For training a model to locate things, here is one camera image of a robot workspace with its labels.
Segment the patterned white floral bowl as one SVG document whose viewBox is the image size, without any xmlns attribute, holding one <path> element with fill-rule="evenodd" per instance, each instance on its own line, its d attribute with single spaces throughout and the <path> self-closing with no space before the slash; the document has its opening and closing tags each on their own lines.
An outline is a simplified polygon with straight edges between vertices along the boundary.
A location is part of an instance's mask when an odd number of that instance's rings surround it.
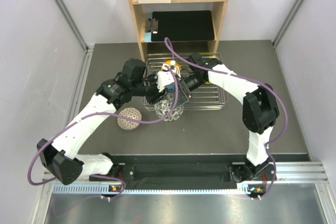
<svg viewBox="0 0 336 224">
<path fill-rule="evenodd" d="M 154 111 L 159 118 L 163 118 L 171 111 L 172 105 L 173 105 L 173 97 L 166 96 L 164 99 L 162 99 L 161 101 L 157 102 L 154 105 Z M 165 122 L 176 121 L 181 117 L 183 112 L 184 112 L 184 105 L 176 106 L 175 109 L 170 114 L 170 116 L 165 118 L 164 121 Z"/>
</svg>

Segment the blue bowl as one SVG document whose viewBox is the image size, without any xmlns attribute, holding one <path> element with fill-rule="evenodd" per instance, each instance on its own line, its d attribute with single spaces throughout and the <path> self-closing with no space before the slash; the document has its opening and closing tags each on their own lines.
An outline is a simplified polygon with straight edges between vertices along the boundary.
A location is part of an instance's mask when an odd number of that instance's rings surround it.
<svg viewBox="0 0 336 224">
<path fill-rule="evenodd" d="M 165 90 L 167 93 L 174 93 L 175 92 L 175 84 L 171 83 L 165 86 Z"/>
</svg>

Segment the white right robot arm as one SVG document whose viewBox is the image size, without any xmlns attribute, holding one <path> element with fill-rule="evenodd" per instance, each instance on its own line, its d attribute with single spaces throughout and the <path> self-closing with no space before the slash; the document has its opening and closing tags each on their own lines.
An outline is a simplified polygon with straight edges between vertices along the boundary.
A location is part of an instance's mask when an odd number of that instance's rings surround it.
<svg viewBox="0 0 336 224">
<path fill-rule="evenodd" d="M 248 151 L 244 165 L 232 166 L 229 173 L 236 182 L 258 179 L 269 164 L 267 151 L 279 116 L 278 96 L 270 85 L 241 77 L 216 58 L 205 59 L 194 53 L 185 62 L 193 71 L 185 81 L 190 90 L 209 82 L 227 91 L 243 106 L 242 121 L 249 131 Z"/>
</svg>

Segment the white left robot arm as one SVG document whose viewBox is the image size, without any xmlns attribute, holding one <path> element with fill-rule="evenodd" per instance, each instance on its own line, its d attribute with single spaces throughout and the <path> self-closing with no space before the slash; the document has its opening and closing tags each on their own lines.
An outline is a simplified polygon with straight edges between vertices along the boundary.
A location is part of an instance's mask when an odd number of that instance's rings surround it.
<svg viewBox="0 0 336 224">
<path fill-rule="evenodd" d="M 114 180 L 119 168 L 109 154 L 80 155 L 85 141 L 110 116 L 120 118 L 117 111 L 133 97 L 164 95 L 167 86 L 178 86 L 174 66 L 164 65 L 163 70 L 144 77 L 145 62 L 129 59 L 122 71 L 104 81 L 82 111 L 50 140 L 37 143 L 38 159 L 45 169 L 63 185 L 70 185 L 82 177 L 102 177 Z"/>
</svg>

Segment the black clipboard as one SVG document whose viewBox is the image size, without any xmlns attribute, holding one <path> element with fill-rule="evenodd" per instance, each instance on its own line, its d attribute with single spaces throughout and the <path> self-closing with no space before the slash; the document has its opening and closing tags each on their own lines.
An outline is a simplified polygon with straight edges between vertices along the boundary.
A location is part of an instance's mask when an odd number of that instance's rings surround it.
<svg viewBox="0 0 336 224">
<path fill-rule="evenodd" d="M 211 41 L 215 39 L 209 10 L 152 12 L 145 21 L 145 42 Z"/>
</svg>

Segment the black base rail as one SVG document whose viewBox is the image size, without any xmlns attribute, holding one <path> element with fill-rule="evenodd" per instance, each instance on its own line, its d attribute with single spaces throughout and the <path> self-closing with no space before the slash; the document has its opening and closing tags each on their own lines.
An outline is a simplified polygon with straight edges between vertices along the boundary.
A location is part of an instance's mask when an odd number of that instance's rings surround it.
<svg viewBox="0 0 336 224">
<path fill-rule="evenodd" d="M 118 178 L 128 190 L 234 189 L 237 183 L 270 182 L 282 162 L 308 161 L 307 154 L 276 154 L 276 164 L 268 159 L 253 167 L 243 154 L 115 155 L 112 170 L 94 173 L 92 182 Z"/>
</svg>

